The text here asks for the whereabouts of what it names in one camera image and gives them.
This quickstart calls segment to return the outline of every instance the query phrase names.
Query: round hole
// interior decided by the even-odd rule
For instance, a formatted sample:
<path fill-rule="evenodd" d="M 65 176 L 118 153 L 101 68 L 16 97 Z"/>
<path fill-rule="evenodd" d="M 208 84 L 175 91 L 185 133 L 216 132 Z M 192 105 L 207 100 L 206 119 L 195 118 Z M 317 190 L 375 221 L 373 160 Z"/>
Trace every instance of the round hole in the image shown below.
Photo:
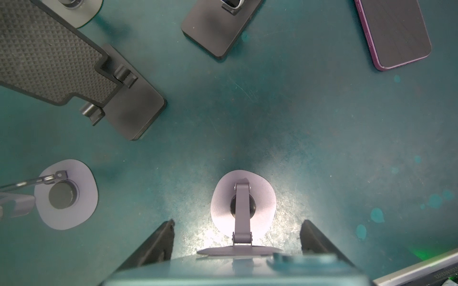
<path fill-rule="evenodd" d="M 51 187 L 49 191 L 48 199 L 50 204 L 59 210 L 68 208 L 76 200 L 76 188 L 68 182 L 58 182 Z"/>
<path fill-rule="evenodd" d="M 230 213 L 232 214 L 233 217 L 235 217 L 235 196 L 232 198 L 230 202 Z M 250 195 L 250 218 L 254 216 L 256 212 L 256 203 L 253 197 Z"/>

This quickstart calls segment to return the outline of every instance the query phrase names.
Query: teal tabletop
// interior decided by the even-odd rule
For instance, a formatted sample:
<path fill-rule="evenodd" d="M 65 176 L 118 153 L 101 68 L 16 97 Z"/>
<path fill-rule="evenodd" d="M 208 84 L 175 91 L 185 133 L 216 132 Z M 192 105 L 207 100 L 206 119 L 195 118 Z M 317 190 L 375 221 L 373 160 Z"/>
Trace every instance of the teal tabletop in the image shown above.
<path fill-rule="evenodd" d="M 0 88 L 0 184 L 77 159 L 99 193 L 68 230 L 36 208 L 4 217 L 0 284 L 97 285 L 169 219 L 172 258 L 229 245 L 210 202 L 237 169 L 277 196 L 255 244 L 298 251 L 309 219 L 372 279 L 456 248 L 458 1 L 419 2 L 432 53 L 379 72 L 353 0 L 265 0 L 222 61 L 180 29 L 194 0 L 105 0 L 79 30 L 113 45 L 168 106 L 127 141 L 107 120 L 92 127 L 81 99 L 57 107 Z"/>

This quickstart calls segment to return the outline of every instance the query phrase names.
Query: rectangular black base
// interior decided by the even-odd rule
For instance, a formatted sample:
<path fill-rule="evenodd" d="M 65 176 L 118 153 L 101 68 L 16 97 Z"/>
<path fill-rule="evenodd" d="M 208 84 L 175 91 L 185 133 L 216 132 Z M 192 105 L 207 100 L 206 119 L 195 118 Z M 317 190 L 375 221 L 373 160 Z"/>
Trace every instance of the rectangular black base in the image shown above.
<path fill-rule="evenodd" d="M 215 58 L 223 59 L 262 2 L 245 0 L 234 16 L 222 7 L 220 0 L 198 0 L 181 24 L 181 30 Z"/>
<path fill-rule="evenodd" d="M 113 74 L 119 65 L 125 65 L 138 77 L 131 88 L 123 86 L 103 107 L 105 118 L 128 140 L 137 140 L 164 110 L 167 102 L 142 75 L 112 46 L 102 47 L 109 59 L 102 69 Z"/>

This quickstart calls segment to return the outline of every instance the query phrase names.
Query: textured rubber mat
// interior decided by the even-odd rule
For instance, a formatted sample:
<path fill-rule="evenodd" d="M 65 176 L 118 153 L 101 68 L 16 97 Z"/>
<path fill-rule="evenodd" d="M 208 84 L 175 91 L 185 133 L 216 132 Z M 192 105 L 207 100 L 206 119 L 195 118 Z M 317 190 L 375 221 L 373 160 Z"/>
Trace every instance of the textured rubber mat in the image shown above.
<path fill-rule="evenodd" d="M 94 69 L 103 57 L 29 0 L 0 1 L 0 81 L 56 105 L 71 96 L 100 106 L 117 84 Z"/>

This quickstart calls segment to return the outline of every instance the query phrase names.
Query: round metal base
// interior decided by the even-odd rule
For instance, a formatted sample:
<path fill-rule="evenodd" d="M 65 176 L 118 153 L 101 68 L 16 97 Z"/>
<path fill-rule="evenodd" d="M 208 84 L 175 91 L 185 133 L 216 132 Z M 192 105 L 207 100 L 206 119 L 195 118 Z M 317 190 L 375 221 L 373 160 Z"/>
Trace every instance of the round metal base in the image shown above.
<path fill-rule="evenodd" d="M 83 0 L 78 7 L 72 9 L 66 8 L 58 0 L 42 0 L 42 2 L 70 25 L 79 28 L 97 15 L 103 0 Z"/>
<path fill-rule="evenodd" d="M 66 170 L 73 188 L 56 189 L 57 184 L 35 186 L 35 204 L 41 219 L 53 229 L 69 229 L 85 222 L 98 201 L 97 185 L 91 170 L 77 160 L 63 160 L 44 170 L 40 176 Z"/>
<path fill-rule="evenodd" d="M 231 202 L 235 196 L 235 183 L 247 179 L 250 182 L 250 196 L 256 205 L 256 211 L 250 219 L 253 240 L 262 238 L 272 225 L 277 199 L 270 183 L 263 177 L 244 170 L 235 170 L 225 174 L 218 182 L 210 205 L 210 214 L 216 228 L 232 237 L 235 218 L 231 213 Z"/>

